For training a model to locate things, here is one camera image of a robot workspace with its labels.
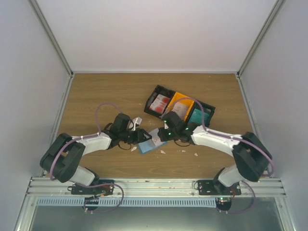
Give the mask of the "teal leather card holder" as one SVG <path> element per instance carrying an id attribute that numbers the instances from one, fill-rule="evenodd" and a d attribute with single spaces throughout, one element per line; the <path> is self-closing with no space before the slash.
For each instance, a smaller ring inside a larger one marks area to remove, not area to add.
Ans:
<path id="1" fill-rule="evenodd" d="M 158 134 L 158 132 L 159 132 L 159 129 L 155 128 L 152 131 L 150 131 L 149 134 L 152 136 L 154 134 Z M 154 145 L 152 139 L 151 139 L 151 140 L 149 140 L 147 142 L 139 143 L 138 144 L 138 150 L 139 150 L 140 154 L 146 154 L 146 153 L 148 153 L 150 151 L 153 151 L 153 150 L 155 150 L 155 149 L 157 149 L 157 148 L 159 148 L 161 146 L 156 147 Z"/>

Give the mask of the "pink white VIP card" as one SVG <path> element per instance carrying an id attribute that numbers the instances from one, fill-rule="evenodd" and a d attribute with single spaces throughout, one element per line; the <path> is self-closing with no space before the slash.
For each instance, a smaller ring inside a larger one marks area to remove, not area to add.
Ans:
<path id="1" fill-rule="evenodd" d="M 163 145 L 164 143 L 159 138 L 158 134 L 152 135 L 152 141 L 156 147 Z"/>

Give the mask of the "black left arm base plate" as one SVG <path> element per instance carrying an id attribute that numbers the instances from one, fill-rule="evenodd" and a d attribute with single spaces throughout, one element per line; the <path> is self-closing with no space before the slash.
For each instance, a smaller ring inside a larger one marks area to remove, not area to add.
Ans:
<path id="1" fill-rule="evenodd" d="M 91 184 L 93 185 L 100 185 L 100 184 L 105 184 L 105 186 L 101 187 L 95 187 L 95 188 L 86 188 L 82 187 L 80 185 L 73 184 L 72 186 L 69 186 L 67 189 L 72 195 L 85 195 L 86 197 L 84 198 L 86 201 L 85 208 L 88 211 L 94 211 L 98 208 L 98 206 L 93 206 L 98 204 L 98 198 L 101 196 L 109 196 L 113 194 L 114 190 L 114 180 L 95 180 Z"/>

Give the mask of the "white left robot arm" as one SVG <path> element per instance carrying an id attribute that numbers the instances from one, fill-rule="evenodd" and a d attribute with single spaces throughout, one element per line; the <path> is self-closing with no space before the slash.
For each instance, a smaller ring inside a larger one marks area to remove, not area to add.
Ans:
<path id="1" fill-rule="evenodd" d="M 119 113 L 112 123 L 99 129 L 97 133 L 86 136 L 60 134 L 40 160 L 40 167 L 49 173 L 51 180 L 61 183 L 67 181 L 82 185 L 88 194 L 99 190 L 98 176 L 91 170 L 79 165 L 81 158 L 96 151 L 120 147 L 120 143 L 139 144 L 152 139 L 152 136 L 139 128 L 142 119 L 130 119 Z"/>

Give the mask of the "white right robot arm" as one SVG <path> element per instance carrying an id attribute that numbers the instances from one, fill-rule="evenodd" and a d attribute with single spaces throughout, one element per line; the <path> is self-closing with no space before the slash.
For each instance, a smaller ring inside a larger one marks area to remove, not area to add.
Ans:
<path id="1" fill-rule="evenodd" d="M 161 141 L 180 140 L 210 147 L 233 157 L 235 164 L 221 169 L 213 179 L 213 189 L 219 195 L 224 195 L 231 186 L 242 180 L 257 182 L 266 168 L 273 166 L 271 154 L 254 133 L 235 135 L 197 123 L 186 124 L 175 112 L 166 113 L 161 118 L 165 124 L 158 131 Z"/>

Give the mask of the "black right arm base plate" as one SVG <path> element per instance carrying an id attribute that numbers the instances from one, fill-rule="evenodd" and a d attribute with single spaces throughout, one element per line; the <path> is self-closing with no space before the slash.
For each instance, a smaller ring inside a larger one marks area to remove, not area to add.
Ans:
<path id="1" fill-rule="evenodd" d="M 226 187 L 218 180 L 198 180 L 194 188 L 199 195 L 215 196 L 216 208 L 221 212 L 228 212 L 235 196 L 242 194 L 239 183 Z"/>

